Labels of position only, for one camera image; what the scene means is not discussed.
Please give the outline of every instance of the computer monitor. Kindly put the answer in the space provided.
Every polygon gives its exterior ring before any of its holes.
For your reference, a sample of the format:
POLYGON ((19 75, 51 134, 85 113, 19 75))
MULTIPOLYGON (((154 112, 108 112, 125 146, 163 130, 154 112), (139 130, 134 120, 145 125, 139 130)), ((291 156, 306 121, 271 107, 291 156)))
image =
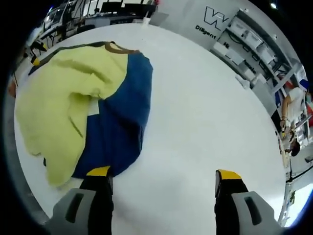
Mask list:
POLYGON ((113 1, 113 2, 104 2, 101 7, 102 13, 107 12, 118 12, 122 7, 121 2, 113 1))
POLYGON ((126 3, 123 9, 124 13, 136 14, 145 17, 147 12, 155 12, 156 6, 149 4, 126 3))

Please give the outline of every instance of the white shirt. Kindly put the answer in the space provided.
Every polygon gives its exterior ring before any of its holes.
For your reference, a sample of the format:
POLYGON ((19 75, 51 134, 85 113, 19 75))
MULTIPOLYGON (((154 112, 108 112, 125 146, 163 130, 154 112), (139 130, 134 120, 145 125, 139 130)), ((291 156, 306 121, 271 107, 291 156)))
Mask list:
POLYGON ((305 92, 299 87, 293 88, 289 92, 291 103, 288 105, 287 119, 292 123, 302 113, 303 107, 301 105, 305 98, 305 92))

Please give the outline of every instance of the yellow-green fabric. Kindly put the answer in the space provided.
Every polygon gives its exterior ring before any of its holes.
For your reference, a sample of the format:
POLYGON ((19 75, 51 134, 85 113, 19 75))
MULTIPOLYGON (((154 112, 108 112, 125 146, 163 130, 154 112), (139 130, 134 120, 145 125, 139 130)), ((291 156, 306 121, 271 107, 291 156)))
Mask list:
POLYGON ((47 179, 70 179, 85 147, 91 97, 105 99, 126 76, 128 55, 104 48, 58 52, 18 93, 16 116, 27 150, 46 159, 47 179))

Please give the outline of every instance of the window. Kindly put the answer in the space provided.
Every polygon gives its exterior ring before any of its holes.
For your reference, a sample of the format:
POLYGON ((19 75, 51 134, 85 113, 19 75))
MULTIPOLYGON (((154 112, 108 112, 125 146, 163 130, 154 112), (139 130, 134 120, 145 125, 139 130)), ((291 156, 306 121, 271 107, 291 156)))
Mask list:
MULTIPOLYGON (((121 0, 99 0, 98 5, 97 5, 97 0, 91 0, 90 7, 89 7, 90 0, 86 0, 83 16, 87 14, 93 15, 96 7, 101 10, 102 4, 104 2, 114 2, 114 1, 121 2, 121 0)), ((147 4, 148 1, 149 0, 123 0, 122 7, 124 7, 126 3, 141 3, 142 2, 142 4, 147 4)))

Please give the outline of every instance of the white tabletop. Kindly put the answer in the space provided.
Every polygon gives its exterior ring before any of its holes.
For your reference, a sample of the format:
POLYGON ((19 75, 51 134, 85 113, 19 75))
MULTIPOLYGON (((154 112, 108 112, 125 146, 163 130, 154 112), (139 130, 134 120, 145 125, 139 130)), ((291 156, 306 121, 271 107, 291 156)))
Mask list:
MULTIPOLYGON (((151 112, 137 161, 114 178, 114 235, 215 234, 215 171, 237 172, 275 210, 282 208, 285 172, 275 129, 251 90, 201 46, 155 26, 96 28, 58 47, 115 41, 139 49, 154 67, 151 112)), ((42 158, 29 155, 15 120, 16 144, 27 182, 48 216, 80 180, 52 188, 42 158)))

